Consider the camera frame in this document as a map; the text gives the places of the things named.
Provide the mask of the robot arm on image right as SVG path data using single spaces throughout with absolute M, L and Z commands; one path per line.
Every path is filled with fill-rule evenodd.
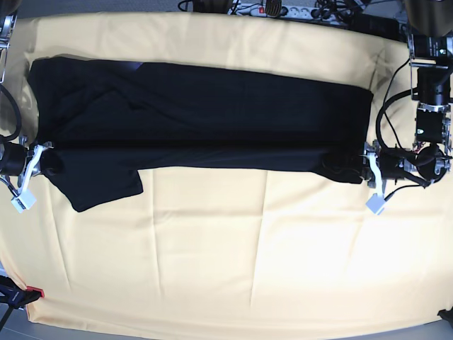
M 440 181 L 451 165 L 449 117 L 452 75 L 452 2 L 406 1 L 407 62 L 417 69 L 416 87 L 385 96 L 375 122 L 376 140 L 359 154 L 352 144 L 327 154 L 317 171 L 340 183 L 368 181 L 375 188 L 387 180 L 409 180 L 426 188 Z M 417 101 L 415 142 L 412 149 L 390 148 L 382 138 L 381 121 L 394 102 L 410 96 Z

